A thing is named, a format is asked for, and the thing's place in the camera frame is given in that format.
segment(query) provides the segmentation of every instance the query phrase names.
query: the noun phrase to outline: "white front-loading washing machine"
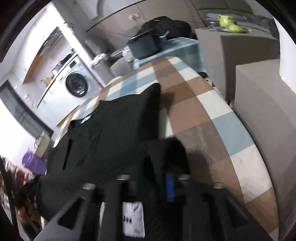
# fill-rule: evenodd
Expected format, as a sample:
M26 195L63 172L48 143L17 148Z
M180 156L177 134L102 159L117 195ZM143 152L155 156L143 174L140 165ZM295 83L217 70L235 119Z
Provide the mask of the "white front-loading washing machine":
M76 55L63 67L50 87L55 124L101 89L93 74Z

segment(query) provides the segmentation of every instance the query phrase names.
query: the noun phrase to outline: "purple trash bag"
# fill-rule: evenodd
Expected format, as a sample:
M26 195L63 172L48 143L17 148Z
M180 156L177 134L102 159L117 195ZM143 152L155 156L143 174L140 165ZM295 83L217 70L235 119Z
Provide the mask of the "purple trash bag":
M22 158L22 166L28 168L35 175L45 175L47 163L32 151L28 150Z

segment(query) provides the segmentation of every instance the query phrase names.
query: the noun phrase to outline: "black garment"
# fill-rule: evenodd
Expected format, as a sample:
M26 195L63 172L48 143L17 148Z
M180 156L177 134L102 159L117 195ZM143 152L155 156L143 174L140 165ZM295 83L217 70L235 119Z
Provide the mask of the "black garment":
M175 138L139 144L105 160L88 156L82 167L40 177L37 201L40 215L50 220L84 183L107 184L120 174L137 183L144 210L144 240L181 240L181 206L165 201L165 173L189 174L186 152Z
M158 138L160 85L139 95L101 101L89 120L71 121L68 132L52 149L47 174L81 166L91 155L99 161Z
M190 38L191 35L191 26L189 25L189 23L181 20L172 20L167 16L157 17L144 23L136 35L139 35L148 30L154 30L154 32L159 36L164 35L166 31L170 31L167 35L168 39L173 39L177 37Z

